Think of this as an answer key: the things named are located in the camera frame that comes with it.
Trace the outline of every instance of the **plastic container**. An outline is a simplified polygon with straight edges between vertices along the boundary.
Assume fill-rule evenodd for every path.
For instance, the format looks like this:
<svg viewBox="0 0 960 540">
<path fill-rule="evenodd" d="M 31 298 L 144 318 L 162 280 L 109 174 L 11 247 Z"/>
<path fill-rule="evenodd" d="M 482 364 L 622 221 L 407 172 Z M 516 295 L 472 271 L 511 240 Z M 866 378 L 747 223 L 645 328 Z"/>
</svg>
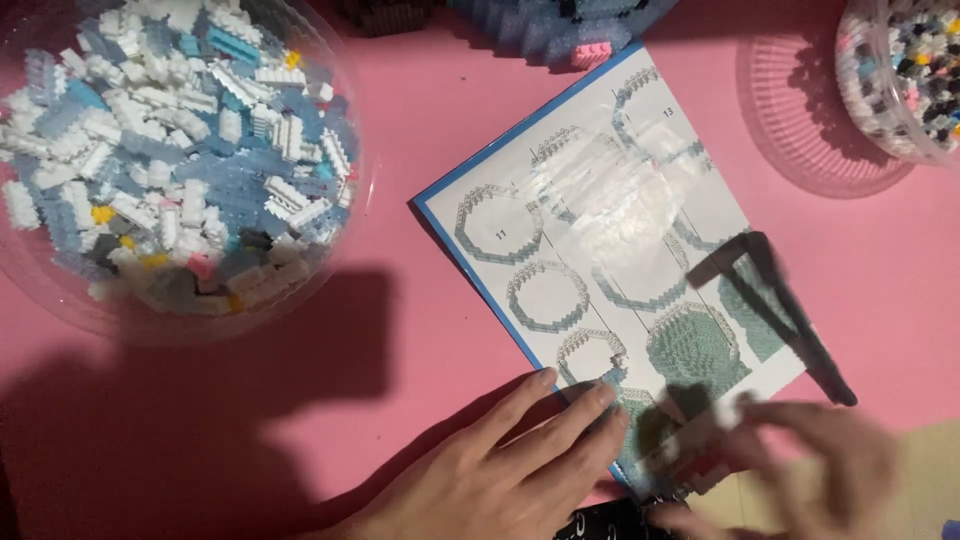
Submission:
<svg viewBox="0 0 960 540">
<path fill-rule="evenodd" d="M 53 53 L 66 47 L 78 50 L 76 25 L 88 15 L 123 2 L 72 2 L 21 0 L 0 8 L 4 42 L 0 46 L 0 96 L 26 83 L 24 51 L 29 48 Z M 290 50 L 305 59 L 330 68 L 333 86 L 348 102 L 348 119 L 362 148 L 362 132 L 354 97 L 358 77 L 352 69 L 343 43 L 321 17 L 301 0 L 242 0 L 252 22 L 262 24 L 280 37 Z M 0 204 L 0 267 L 28 297 L 80 329 L 116 337 L 138 345 L 180 346 L 235 336 L 277 319 L 306 301 L 330 277 L 343 258 L 364 214 L 372 191 L 372 170 L 366 152 L 353 157 L 355 183 L 350 217 L 339 238 L 309 258 L 311 277 L 288 287 L 273 299 L 255 307 L 219 316 L 177 315 L 151 310 L 137 298 L 98 302 L 87 294 L 89 283 L 51 262 L 55 253 L 46 227 L 24 232 L 11 229 L 6 207 Z M 0 184 L 15 180 L 12 168 L 0 162 Z"/>
<path fill-rule="evenodd" d="M 897 1 L 910 9 L 923 8 Z M 890 51 L 891 14 L 888 0 L 850 0 L 836 43 L 844 103 L 860 131 L 891 155 L 919 164 L 956 166 L 957 153 L 925 133 L 907 106 Z"/>
</svg>

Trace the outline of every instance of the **yellow block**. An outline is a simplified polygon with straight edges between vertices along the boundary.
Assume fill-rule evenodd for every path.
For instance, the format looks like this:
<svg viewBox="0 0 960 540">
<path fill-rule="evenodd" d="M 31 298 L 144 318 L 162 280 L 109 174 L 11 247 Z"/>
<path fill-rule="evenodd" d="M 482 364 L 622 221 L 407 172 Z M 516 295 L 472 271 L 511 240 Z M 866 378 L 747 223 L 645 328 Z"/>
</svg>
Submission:
<svg viewBox="0 0 960 540">
<path fill-rule="evenodd" d="M 240 300 L 239 296 L 235 294 L 231 294 L 230 309 L 232 309 L 233 311 L 243 311 L 244 310 L 243 300 Z"/>
<path fill-rule="evenodd" d="M 167 254 L 161 253 L 159 255 L 150 255 L 144 257 L 140 260 L 140 262 L 143 262 L 143 266 L 149 270 L 150 268 L 156 268 L 166 263 L 167 258 Z"/>
<path fill-rule="evenodd" d="M 93 222 L 97 225 L 103 225 L 107 223 L 117 212 L 113 211 L 110 207 L 93 207 L 90 211 L 90 214 L 93 215 Z"/>
<path fill-rule="evenodd" d="M 300 63 L 300 53 L 298 53 L 297 51 L 293 51 L 292 53 L 287 55 L 286 63 L 287 63 L 287 71 L 290 71 L 293 68 L 297 67 L 297 64 Z"/>
</svg>

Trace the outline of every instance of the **black fabric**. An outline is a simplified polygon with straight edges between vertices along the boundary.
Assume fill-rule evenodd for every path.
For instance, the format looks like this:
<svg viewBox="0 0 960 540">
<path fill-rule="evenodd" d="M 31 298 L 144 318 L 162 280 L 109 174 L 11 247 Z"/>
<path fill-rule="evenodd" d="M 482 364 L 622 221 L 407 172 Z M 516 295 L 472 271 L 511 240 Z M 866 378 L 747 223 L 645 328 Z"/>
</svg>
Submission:
<svg viewBox="0 0 960 540">
<path fill-rule="evenodd" d="M 680 503 L 680 499 L 651 497 L 640 505 L 630 499 L 580 508 L 570 523 L 557 531 L 554 540 L 685 540 L 669 530 L 657 528 L 647 520 L 658 504 Z"/>
</svg>

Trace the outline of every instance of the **pink block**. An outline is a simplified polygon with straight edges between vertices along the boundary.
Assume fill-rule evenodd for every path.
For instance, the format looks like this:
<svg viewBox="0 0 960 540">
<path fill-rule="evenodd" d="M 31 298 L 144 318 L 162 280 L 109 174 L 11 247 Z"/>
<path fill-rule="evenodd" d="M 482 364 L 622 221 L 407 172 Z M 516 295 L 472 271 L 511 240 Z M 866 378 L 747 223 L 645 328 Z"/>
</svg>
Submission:
<svg viewBox="0 0 960 540">
<path fill-rule="evenodd" d="M 186 267 L 204 281 L 208 281 L 213 275 L 213 271 L 217 269 L 217 265 L 213 261 L 199 253 L 190 256 Z"/>
<path fill-rule="evenodd" d="M 610 42 L 591 43 L 590 45 L 580 45 L 573 50 L 570 57 L 570 63 L 573 67 L 580 69 L 590 69 L 596 64 L 605 61 L 610 57 L 612 50 Z"/>
</svg>

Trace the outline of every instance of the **pink table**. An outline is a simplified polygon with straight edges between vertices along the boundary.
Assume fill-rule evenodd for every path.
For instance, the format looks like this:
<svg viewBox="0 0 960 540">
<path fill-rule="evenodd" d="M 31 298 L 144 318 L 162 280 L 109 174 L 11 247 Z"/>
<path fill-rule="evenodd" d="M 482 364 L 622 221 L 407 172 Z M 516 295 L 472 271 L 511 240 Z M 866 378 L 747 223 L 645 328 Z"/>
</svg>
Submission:
<svg viewBox="0 0 960 540">
<path fill-rule="evenodd" d="M 813 129 L 818 108 L 836 105 L 817 94 L 829 65 L 793 73 L 808 104 L 772 87 L 809 60 L 794 56 L 804 42 L 749 33 L 823 42 L 814 23 L 835 22 L 838 7 L 735 4 L 682 0 L 647 39 L 651 54 L 863 408 L 898 430 L 956 416 L 960 184 L 919 167 L 856 200 L 798 188 L 830 189 L 818 184 L 827 172 L 798 168 L 804 156 L 858 178 L 854 191 L 881 166 L 841 160 L 871 154 L 844 146 L 842 129 Z M 425 32 L 348 39 L 379 158 L 361 245 L 268 328 L 216 348 L 137 351 L 64 325 L 0 280 L 0 435 L 28 537 L 253 538 L 328 523 L 476 417 L 478 396 L 530 370 L 407 206 L 582 75 L 497 58 L 488 44 L 443 13 Z M 763 95 L 751 97 L 744 73 L 757 62 L 783 77 L 753 80 Z M 779 116 L 758 113 L 760 101 Z M 804 376 L 782 396 L 821 393 Z"/>
</svg>

